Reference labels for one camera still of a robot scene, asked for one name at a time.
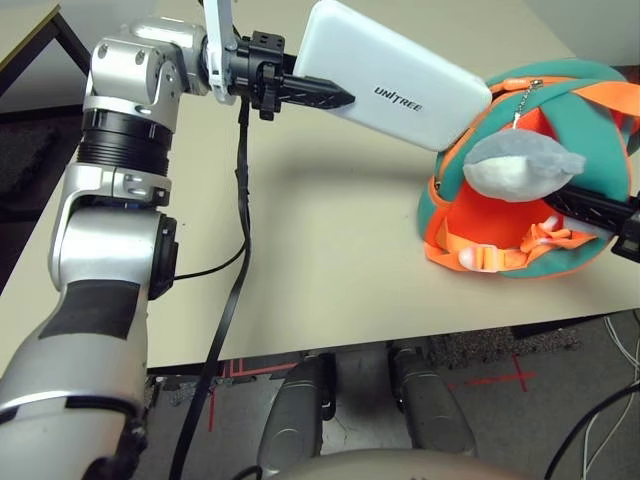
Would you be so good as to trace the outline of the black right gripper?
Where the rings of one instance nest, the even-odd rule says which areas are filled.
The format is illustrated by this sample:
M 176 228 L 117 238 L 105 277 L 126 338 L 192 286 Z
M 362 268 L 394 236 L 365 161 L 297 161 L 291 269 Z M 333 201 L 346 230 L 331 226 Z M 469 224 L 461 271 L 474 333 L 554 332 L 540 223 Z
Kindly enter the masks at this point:
M 579 187 L 562 187 L 544 201 L 565 217 L 615 233 L 611 252 L 635 263 L 639 255 L 639 194 L 626 201 L 612 200 Z

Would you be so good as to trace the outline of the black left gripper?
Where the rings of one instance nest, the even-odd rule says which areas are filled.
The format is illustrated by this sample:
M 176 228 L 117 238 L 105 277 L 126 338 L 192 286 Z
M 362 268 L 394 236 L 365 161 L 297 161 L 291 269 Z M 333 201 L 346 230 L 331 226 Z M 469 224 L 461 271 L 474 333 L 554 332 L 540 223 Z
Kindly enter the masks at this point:
M 239 120 L 249 109 L 263 120 L 273 120 L 283 102 L 311 108 L 341 108 L 355 96 L 326 79 L 293 76 L 297 57 L 284 51 L 285 38 L 254 31 L 242 36 L 234 31 L 236 48 L 231 52 L 228 92 L 241 99 Z

